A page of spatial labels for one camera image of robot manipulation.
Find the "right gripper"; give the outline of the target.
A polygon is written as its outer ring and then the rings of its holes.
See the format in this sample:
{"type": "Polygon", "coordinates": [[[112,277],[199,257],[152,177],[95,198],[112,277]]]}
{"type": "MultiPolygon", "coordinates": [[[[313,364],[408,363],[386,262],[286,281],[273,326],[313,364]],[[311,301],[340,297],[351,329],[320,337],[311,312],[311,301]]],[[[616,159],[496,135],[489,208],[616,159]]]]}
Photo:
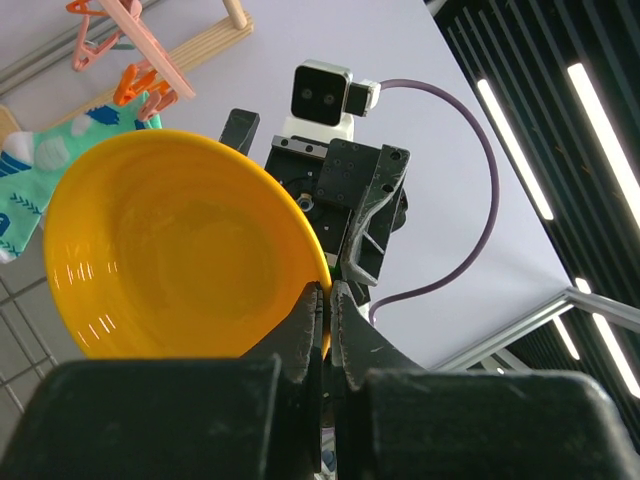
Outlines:
{"type": "MultiPolygon", "coordinates": [[[[249,156],[260,115],[234,108],[219,142],[249,156]]],[[[334,139],[273,138],[265,170],[311,224],[334,280],[348,283],[358,305],[371,300],[390,236],[406,222],[407,150],[334,139]]]]}

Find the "yellow bowl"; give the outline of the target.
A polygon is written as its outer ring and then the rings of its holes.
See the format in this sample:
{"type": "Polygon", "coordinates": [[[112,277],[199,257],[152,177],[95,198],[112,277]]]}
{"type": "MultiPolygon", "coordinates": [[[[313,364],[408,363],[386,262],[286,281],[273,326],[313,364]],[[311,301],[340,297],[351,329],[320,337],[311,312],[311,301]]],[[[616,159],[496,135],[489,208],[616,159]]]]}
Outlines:
{"type": "Polygon", "coordinates": [[[49,204],[56,307],[91,359],[238,357],[331,288],[320,243],[261,166],[210,138],[139,130],[78,158],[49,204]]]}

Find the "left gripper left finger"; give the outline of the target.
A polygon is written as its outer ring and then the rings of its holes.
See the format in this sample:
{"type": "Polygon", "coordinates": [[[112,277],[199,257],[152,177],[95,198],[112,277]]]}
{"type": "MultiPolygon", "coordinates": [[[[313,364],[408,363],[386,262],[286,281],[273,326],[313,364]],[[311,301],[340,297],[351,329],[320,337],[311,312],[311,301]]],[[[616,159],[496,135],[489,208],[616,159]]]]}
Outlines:
{"type": "Polygon", "coordinates": [[[310,479],[321,465],[323,293],[238,358],[73,361],[36,389],[5,479],[310,479]]]}

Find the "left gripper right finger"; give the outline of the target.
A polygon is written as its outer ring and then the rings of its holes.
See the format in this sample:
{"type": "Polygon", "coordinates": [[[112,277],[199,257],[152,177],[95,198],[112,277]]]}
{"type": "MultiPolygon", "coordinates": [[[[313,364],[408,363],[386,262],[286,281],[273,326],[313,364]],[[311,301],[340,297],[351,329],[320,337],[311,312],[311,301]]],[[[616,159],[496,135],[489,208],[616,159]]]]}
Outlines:
{"type": "Polygon", "coordinates": [[[635,479],[639,455],[607,392],[570,371],[433,372],[330,295],[341,479],[635,479]]]}

